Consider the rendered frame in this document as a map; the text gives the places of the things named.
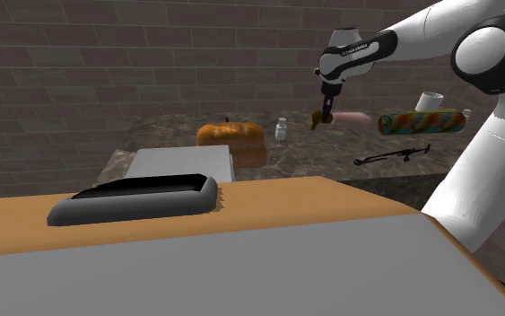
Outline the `small brown object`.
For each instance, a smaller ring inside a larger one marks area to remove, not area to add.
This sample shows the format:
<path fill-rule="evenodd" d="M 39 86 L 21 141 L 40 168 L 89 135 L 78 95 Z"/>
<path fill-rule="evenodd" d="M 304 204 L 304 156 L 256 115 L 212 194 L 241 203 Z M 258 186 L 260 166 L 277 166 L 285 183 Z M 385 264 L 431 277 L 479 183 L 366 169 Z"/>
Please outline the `small brown object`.
<path fill-rule="evenodd" d="M 319 124 L 331 124 L 334 120 L 334 116 L 332 113 L 325 116 L 321 110 L 317 110 L 312 113 L 311 120 L 311 129 L 315 130 Z"/>

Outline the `pink oblong object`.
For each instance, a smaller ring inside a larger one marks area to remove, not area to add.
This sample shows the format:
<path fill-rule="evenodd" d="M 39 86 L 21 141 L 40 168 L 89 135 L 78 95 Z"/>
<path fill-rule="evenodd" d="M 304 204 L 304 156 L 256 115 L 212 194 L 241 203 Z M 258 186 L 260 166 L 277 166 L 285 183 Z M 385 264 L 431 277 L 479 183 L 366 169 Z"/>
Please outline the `pink oblong object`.
<path fill-rule="evenodd" d="M 372 118 L 363 112 L 335 112 L 332 124 L 349 127 L 353 125 L 370 125 Z"/>

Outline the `black tongs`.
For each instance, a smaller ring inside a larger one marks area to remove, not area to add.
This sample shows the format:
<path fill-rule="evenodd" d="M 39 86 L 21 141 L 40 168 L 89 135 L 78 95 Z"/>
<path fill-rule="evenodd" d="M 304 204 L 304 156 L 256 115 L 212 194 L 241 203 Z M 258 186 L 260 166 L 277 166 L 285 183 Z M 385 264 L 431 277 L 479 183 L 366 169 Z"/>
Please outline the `black tongs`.
<path fill-rule="evenodd" d="M 356 166 L 360 166 L 360 165 L 363 165 L 366 163 L 386 160 L 392 156 L 402 157 L 403 162 L 409 162 L 411 154 L 415 154 L 415 153 L 419 153 L 419 152 L 423 152 L 424 154 L 427 154 L 430 151 L 430 149 L 431 149 L 431 145 L 427 144 L 424 148 L 421 148 L 421 149 L 408 148 L 408 149 L 404 149 L 404 150 L 400 150 L 400 151 L 394 151 L 394 152 L 390 152 L 390 153 L 386 153 L 386 154 L 379 154 L 379 155 L 375 155 L 375 156 L 366 157 L 361 160 L 355 159 L 353 161 L 353 164 Z"/>

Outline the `multicoloured cylinder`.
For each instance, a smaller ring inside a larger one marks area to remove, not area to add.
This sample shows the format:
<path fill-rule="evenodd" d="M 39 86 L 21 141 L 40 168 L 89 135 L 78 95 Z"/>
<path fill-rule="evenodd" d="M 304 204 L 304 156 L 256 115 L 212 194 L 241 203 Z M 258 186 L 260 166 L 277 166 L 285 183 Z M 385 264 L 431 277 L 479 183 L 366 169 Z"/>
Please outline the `multicoloured cylinder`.
<path fill-rule="evenodd" d="M 383 136 L 456 133 L 465 128 L 466 116 L 454 110 L 389 113 L 379 117 Z"/>

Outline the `white cup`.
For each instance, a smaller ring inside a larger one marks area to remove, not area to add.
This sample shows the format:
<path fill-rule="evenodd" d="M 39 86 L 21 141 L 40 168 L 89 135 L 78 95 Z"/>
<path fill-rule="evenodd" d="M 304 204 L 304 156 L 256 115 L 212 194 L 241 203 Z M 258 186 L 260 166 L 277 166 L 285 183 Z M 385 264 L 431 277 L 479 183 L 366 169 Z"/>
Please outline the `white cup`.
<path fill-rule="evenodd" d="M 444 96 L 436 92 L 423 92 L 418 100 L 415 110 L 416 111 L 433 111 L 440 107 L 443 102 Z"/>

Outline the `orange bread loaf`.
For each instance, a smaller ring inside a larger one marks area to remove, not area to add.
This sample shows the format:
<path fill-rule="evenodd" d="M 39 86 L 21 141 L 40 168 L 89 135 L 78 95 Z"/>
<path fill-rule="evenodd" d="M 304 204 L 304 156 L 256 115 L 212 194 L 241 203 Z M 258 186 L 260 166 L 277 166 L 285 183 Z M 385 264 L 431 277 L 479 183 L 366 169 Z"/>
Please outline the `orange bread loaf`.
<path fill-rule="evenodd" d="M 196 133 L 196 145 L 227 145 L 235 169 L 260 168 L 266 165 L 266 137 L 254 122 L 206 124 Z"/>

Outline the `flat grey box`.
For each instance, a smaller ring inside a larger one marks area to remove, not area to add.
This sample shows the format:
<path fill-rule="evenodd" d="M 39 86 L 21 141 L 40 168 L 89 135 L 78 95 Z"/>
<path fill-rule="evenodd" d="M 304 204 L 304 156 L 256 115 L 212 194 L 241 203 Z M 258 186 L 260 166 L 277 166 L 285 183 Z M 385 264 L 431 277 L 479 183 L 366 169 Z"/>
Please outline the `flat grey box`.
<path fill-rule="evenodd" d="M 140 149 L 126 178 L 200 173 L 218 183 L 234 181 L 232 156 L 227 145 Z"/>

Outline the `large orange and grey box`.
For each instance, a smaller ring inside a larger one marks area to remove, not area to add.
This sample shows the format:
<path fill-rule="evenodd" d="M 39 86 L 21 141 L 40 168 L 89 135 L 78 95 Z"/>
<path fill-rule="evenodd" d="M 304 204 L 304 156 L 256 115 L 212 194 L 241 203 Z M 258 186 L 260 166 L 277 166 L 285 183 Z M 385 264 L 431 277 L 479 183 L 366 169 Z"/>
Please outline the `large orange and grey box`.
<path fill-rule="evenodd" d="M 322 177 L 223 183 L 215 211 L 50 227 L 0 198 L 0 316 L 505 316 L 440 224 Z"/>

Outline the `grey tray with black inside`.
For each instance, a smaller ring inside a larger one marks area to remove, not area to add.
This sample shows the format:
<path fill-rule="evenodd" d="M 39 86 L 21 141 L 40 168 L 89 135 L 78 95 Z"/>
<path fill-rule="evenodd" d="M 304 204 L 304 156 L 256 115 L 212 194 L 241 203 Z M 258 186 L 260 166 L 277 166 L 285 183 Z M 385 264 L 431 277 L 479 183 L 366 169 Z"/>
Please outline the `grey tray with black inside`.
<path fill-rule="evenodd" d="M 101 184 L 56 203 L 49 226 L 101 224 L 200 215 L 217 205 L 218 184 L 203 174 L 125 178 Z"/>

